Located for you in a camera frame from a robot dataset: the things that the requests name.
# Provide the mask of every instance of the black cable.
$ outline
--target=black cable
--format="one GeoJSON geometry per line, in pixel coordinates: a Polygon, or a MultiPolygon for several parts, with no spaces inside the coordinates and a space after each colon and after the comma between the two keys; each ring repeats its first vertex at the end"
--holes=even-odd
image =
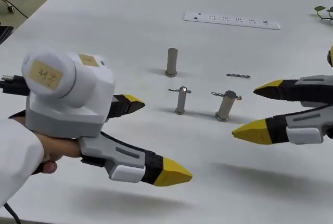
{"type": "Polygon", "coordinates": [[[0,88],[3,93],[28,96],[30,89],[22,76],[8,76],[0,81],[0,88]]]}
{"type": "Polygon", "coordinates": [[[13,3],[11,3],[9,0],[4,0],[5,2],[11,4],[16,10],[19,11],[20,14],[22,14],[24,17],[26,17],[27,19],[29,19],[28,16],[26,16],[24,13],[22,13],[22,11],[20,9],[18,9],[13,3]]]}
{"type": "Polygon", "coordinates": [[[4,208],[10,213],[10,215],[14,218],[16,224],[22,224],[20,218],[17,216],[15,211],[9,206],[9,204],[6,202],[4,205],[4,208]]]}

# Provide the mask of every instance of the green plant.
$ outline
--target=green plant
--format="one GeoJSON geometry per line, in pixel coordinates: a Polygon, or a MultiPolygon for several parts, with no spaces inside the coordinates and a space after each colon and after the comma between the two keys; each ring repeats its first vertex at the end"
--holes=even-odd
{"type": "Polygon", "coordinates": [[[314,8],[314,10],[317,12],[317,15],[320,17],[322,20],[333,20],[333,16],[331,15],[331,12],[333,12],[333,7],[330,7],[329,9],[326,10],[328,12],[329,18],[323,18],[319,12],[325,10],[326,7],[324,6],[317,6],[314,8]]]}

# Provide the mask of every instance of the yellow fingertip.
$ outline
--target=yellow fingertip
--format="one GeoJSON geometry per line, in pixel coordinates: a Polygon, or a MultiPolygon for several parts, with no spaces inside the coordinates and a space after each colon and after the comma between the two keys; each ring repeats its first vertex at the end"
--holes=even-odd
{"type": "Polygon", "coordinates": [[[266,87],[278,87],[282,82],[283,82],[283,80],[275,80],[275,81],[272,81],[272,82],[267,83],[265,85],[262,85],[262,86],[256,88],[255,90],[263,89],[263,88],[266,88],[266,87]]]}
{"type": "Polygon", "coordinates": [[[243,125],[242,127],[234,130],[232,134],[235,138],[248,142],[265,145],[272,144],[265,119],[253,121],[249,124],[243,125]]]}
{"type": "Polygon", "coordinates": [[[125,95],[125,94],[123,94],[123,96],[124,96],[125,98],[127,98],[130,102],[140,102],[140,103],[144,103],[143,101],[141,101],[141,100],[139,100],[139,99],[133,97],[132,95],[125,95]]]}
{"type": "Polygon", "coordinates": [[[179,183],[189,182],[192,174],[174,160],[167,157],[163,158],[163,170],[156,179],[154,185],[157,187],[166,187],[179,183]]]}

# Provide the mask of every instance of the metal cylinder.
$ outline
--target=metal cylinder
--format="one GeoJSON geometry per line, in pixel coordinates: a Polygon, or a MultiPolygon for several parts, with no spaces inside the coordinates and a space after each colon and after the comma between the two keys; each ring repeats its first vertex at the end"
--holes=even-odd
{"type": "Polygon", "coordinates": [[[14,79],[13,76],[2,75],[1,80],[3,81],[12,81],[14,79]]]}
{"type": "Polygon", "coordinates": [[[165,71],[165,75],[168,77],[174,77],[177,75],[176,71],[177,55],[178,55],[178,50],[176,48],[169,48],[168,63],[166,64],[166,71],[165,71]]]}
{"type": "Polygon", "coordinates": [[[217,120],[226,122],[229,119],[229,113],[236,98],[237,95],[234,91],[228,90],[225,92],[220,108],[215,114],[217,120]]]}
{"type": "Polygon", "coordinates": [[[185,101],[186,101],[186,94],[188,93],[187,88],[182,86],[179,88],[179,95],[178,95],[178,104],[175,110],[176,114],[183,115],[185,113],[185,101]]]}

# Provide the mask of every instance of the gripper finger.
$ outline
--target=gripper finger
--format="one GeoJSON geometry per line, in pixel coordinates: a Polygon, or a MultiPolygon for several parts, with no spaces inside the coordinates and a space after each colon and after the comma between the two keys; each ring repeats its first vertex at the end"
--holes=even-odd
{"type": "Polygon", "coordinates": [[[291,142],[322,143],[333,124],[333,106],[322,106],[302,112],[277,115],[253,121],[232,132],[233,136],[258,144],[291,142]]]}
{"type": "Polygon", "coordinates": [[[258,87],[254,93],[263,97],[286,101],[333,103],[333,76],[317,75],[299,80],[277,80],[258,87]]]}
{"type": "Polygon", "coordinates": [[[103,132],[97,138],[80,138],[82,162],[104,167],[115,181],[146,182],[165,187],[188,182],[192,174],[177,162],[103,132]]]}
{"type": "Polygon", "coordinates": [[[107,118],[131,114],[144,106],[145,103],[131,95],[114,95],[107,118]]]}

